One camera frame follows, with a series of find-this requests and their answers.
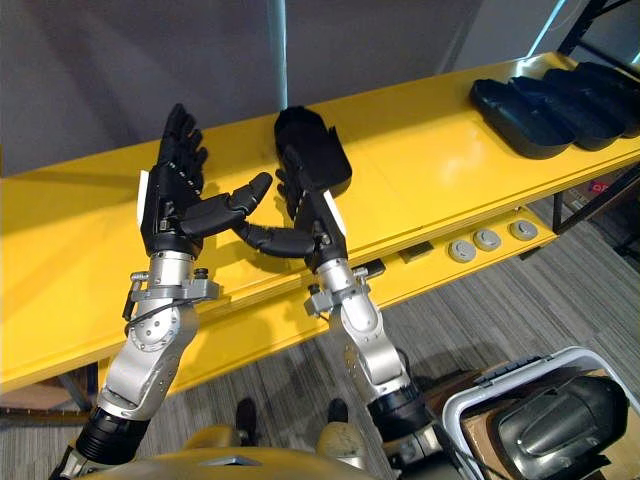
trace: yellow table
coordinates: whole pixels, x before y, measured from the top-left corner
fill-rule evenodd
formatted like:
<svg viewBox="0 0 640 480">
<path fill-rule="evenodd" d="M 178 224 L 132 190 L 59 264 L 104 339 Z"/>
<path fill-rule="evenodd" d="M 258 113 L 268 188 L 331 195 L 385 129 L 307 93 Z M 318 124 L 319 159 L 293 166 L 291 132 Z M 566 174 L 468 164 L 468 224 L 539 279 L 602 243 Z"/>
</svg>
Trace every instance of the yellow table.
<svg viewBox="0 0 640 480">
<path fill-rule="evenodd" d="M 351 261 L 383 257 L 388 264 L 388 272 L 372 281 L 376 301 L 391 304 L 551 241 L 553 233 L 530 212 L 513 209 L 637 161 L 640 138 L 619 139 L 599 152 L 571 146 L 548 160 L 522 158 L 469 104 L 477 78 L 540 76 L 569 65 L 546 54 L 311 107 L 336 125 L 353 167 L 351 185 L 337 199 Z M 189 107 L 197 115 L 199 106 Z M 275 118 L 203 132 L 211 156 L 205 197 L 259 171 L 273 173 Z M 149 142 L 2 181 L 4 391 L 107 358 L 121 346 L 129 274 L 148 263 L 135 225 L 138 171 L 153 165 L 157 149 Z M 283 212 L 272 188 L 251 220 L 283 225 Z M 451 235 L 488 224 L 506 229 L 520 217 L 539 226 L 535 241 L 505 241 L 504 230 L 503 247 L 470 264 L 444 254 Z M 399 260 L 398 250 L 425 240 L 436 245 L 432 254 L 410 264 Z M 198 307 L 202 328 L 185 352 L 174 390 L 326 328 L 302 310 L 301 287 L 310 281 L 302 262 L 258 254 L 225 232 L 206 240 L 198 264 L 209 268 L 223 294 Z"/>
</svg>

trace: wall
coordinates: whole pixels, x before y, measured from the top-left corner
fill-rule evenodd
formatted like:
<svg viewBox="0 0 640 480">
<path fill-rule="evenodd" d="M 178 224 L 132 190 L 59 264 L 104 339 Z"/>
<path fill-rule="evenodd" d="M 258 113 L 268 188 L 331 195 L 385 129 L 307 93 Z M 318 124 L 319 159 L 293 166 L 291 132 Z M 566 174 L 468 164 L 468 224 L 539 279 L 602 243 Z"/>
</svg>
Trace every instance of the wall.
<svg viewBox="0 0 640 480">
<path fill-rule="evenodd" d="M 536 52 L 555 50 L 587 1 L 567 0 Z M 282 2 L 4 0 L 3 174 L 157 138 L 176 101 L 203 128 L 277 111 Z M 287 0 L 289 103 L 523 57 L 555 5 Z M 635 55 L 639 6 L 603 16 L 586 38 Z"/>
<path fill-rule="evenodd" d="M 4 173 L 275 111 L 266 0 L 4 0 Z"/>
</svg>

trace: round button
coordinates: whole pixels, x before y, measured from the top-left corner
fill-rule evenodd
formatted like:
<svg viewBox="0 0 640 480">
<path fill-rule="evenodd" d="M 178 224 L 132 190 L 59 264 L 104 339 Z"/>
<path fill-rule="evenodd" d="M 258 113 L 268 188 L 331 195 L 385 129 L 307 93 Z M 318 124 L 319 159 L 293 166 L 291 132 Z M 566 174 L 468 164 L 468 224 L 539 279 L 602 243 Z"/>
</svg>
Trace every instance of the round button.
<svg viewBox="0 0 640 480">
<path fill-rule="evenodd" d="M 473 234 L 473 243 L 475 243 L 476 247 L 480 250 L 490 252 L 502 245 L 502 240 L 500 240 L 498 234 L 493 230 L 483 228 Z"/>
<path fill-rule="evenodd" d="M 449 255 L 456 262 L 467 263 L 476 258 L 476 247 L 466 240 L 456 240 L 449 245 Z"/>
<path fill-rule="evenodd" d="M 509 232 L 518 240 L 533 240 L 538 235 L 536 226 L 526 220 L 518 220 L 509 225 Z"/>
</svg>

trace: black shoe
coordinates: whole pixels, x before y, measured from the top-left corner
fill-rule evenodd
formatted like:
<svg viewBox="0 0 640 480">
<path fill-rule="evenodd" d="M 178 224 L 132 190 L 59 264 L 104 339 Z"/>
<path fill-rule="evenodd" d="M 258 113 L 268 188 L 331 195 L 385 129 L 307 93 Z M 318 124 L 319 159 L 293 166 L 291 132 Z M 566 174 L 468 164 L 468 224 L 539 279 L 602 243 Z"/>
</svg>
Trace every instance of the black shoe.
<svg viewBox="0 0 640 480">
<path fill-rule="evenodd" d="M 240 400 L 236 408 L 236 430 L 240 432 L 242 447 L 256 447 L 257 415 L 255 402 L 247 397 Z"/>
<path fill-rule="evenodd" d="M 331 422 L 349 422 L 349 407 L 344 403 L 341 398 L 334 398 L 329 403 L 329 415 L 327 416 L 328 423 Z"/>
</svg>

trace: bolt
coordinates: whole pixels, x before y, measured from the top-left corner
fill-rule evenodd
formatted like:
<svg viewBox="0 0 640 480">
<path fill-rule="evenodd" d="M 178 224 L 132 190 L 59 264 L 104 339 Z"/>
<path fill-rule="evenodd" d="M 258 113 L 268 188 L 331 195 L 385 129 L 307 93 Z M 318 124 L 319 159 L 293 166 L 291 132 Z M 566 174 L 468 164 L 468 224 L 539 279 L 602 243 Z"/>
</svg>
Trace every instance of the bolt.
<svg viewBox="0 0 640 480">
<path fill-rule="evenodd" d="M 206 268 L 196 268 L 193 271 L 193 277 L 197 280 L 206 280 L 209 278 L 209 270 Z"/>
</svg>

